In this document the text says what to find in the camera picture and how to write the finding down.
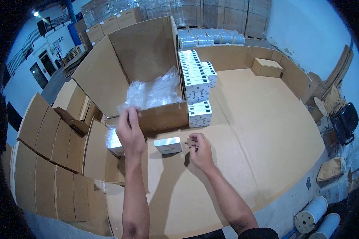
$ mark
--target doorway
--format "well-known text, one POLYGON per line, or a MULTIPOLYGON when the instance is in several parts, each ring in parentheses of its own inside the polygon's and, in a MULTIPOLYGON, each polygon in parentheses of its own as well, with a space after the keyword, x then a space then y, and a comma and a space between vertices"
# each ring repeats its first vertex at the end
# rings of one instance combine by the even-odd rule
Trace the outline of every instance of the doorway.
POLYGON ((43 63, 49 76, 52 76, 52 74, 56 71, 56 68, 53 65, 52 61, 50 60, 50 58, 47 54, 47 50, 44 50, 38 57, 40 58, 41 62, 43 63))
POLYGON ((42 73, 40 67, 38 66, 37 62, 33 64, 31 68, 29 68, 33 77, 36 79, 37 83, 40 85, 42 89, 48 84, 48 80, 45 75, 42 73))

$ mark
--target cardboard box flap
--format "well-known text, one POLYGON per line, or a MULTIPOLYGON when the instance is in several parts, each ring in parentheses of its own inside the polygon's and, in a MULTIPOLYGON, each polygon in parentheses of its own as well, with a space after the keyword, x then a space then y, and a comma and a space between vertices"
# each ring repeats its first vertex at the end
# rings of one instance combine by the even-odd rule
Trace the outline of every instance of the cardboard box flap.
POLYGON ((116 116, 117 106, 126 100, 129 83, 108 36, 91 50, 72 78, 106 116, 116 116))
POLYGON ((108 35, 129 83, 154 80, 177 66, 172 22, 172 16, 155 18, 108 35))

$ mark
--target open cardboard box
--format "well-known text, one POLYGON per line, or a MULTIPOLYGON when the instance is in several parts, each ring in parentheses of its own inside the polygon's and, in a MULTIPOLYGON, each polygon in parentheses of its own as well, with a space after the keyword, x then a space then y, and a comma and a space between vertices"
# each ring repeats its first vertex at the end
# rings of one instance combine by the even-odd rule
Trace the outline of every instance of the open cardboard box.
MULTIPOLYGON (((72 78, 107 117, 119 115, 129 84, 153 81, 175 66, 179 69, 177 28, 172 16, 155 18, 119 29, 105 36, 86 56, 72 78)), ((182 75, 177 94, 180 103, 141 111, 143 132, 189 125, 182 75)))

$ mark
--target hand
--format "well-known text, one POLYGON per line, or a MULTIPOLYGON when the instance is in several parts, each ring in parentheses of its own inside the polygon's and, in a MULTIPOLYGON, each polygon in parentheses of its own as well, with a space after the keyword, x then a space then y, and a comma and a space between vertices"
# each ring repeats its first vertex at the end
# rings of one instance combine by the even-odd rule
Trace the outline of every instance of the hand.
POLYGON ((128 107, 123 109, 115 131, 128 160, 137 158, 141 161, 142 153, 146 149, 145 138, 138 124, 139 117, 140 113, 137 112, 137 108, 128 107))
POLYGON ((191 141, 186 144, 190 147, 190 159, 193 164, 204 173, 214 169, 209 140, 202 133, 192 133, 189 138, 191 141))

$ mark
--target concrete floor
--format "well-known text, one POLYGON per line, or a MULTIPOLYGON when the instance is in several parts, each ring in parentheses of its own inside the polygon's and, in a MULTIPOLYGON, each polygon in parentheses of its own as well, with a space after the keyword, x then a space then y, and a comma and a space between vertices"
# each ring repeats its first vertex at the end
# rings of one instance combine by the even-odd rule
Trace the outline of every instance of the concrete floor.
MULTIPOLYGON (((266 40, 258 41, 249 39, 246 40, 245 45, 275 49, 273 46, 269 45, 266 40)), ((65 83, 62 71, 62 68, 60 68, 52 75, 52 79, 41 94, 50 104, 54 102, 62 85, 65 83)), ((321 125, 318 127, 320 131, 323 131, 327 126, 326 122, 328 121, 322 120, 321 125)), ((321 164, 329 159, 328 152, 325 150, 315 165, 299 180, 299 182, 267 207, 254 213, 259 226, 273 228, 278 233, 279 238, 282 238, 291 231, 294 228, 295 215, 304 208, 314 196, 319 195, 319 186, 316 184, 316 177, 321 164), (306 186, 308 180, 311 184, 309 188, 306 186)), ((90 232, 82 231, 57 219, 36 216, 26 212, 24 215, 29 227, 37 238, 105 238, 90 232)), ((237 234, 230 226, 224 227, 222 230, 226 239, 237 238, 237 234)))

